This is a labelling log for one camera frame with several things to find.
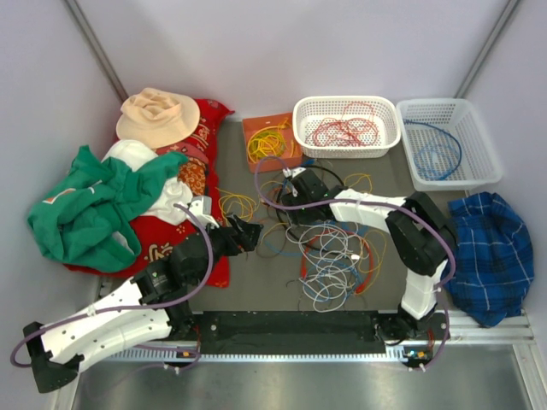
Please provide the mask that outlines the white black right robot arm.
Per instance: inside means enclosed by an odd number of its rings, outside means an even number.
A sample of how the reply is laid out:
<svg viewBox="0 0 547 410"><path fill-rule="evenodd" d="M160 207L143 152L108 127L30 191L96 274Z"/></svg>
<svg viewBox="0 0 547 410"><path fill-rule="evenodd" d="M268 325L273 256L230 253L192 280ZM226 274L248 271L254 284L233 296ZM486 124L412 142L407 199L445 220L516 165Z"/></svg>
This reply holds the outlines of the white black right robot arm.
<svg viewBox="0 0 547 410"><path fill-rule="evenodd" d="M337 221L384 231L407 267L406 285L393 322L384 333L417 338L431 324L441 277L455 261L456 228L424 192L386 197L337 185L327 187L306 167L284 169L291 192L280 200L296 225Z"/></svg>

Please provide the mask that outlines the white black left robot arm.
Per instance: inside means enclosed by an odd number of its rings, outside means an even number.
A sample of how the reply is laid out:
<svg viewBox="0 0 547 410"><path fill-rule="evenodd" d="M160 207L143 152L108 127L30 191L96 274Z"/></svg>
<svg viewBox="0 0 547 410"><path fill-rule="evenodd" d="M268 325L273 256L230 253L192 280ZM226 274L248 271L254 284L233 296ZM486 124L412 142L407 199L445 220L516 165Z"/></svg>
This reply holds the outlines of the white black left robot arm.
<svg viewBox="0 0 547 410"><path fill-rule="evenodd" d="M59 326L27 325L23 332L38 392L58 390L125 349L188 337L194 326L191 291L206 283L220 259L253 251L262 228L231 214L226 226L191 234L87 311Z"/></svg>

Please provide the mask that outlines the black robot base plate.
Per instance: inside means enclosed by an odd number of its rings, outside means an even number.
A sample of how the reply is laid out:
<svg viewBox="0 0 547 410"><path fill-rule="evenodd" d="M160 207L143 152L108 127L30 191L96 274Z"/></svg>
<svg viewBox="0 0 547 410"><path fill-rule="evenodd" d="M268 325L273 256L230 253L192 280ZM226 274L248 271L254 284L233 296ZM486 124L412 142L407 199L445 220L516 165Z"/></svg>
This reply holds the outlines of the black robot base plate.
<svg viewBox="0 0 547 410"><path fill-rule="evenodd" d="M443 313L411 325L378 311L209 311L194 314L168 340L199 342L205 354L376 354L384 342L421 342L429 331L440 341L444 324Z"/></svg>

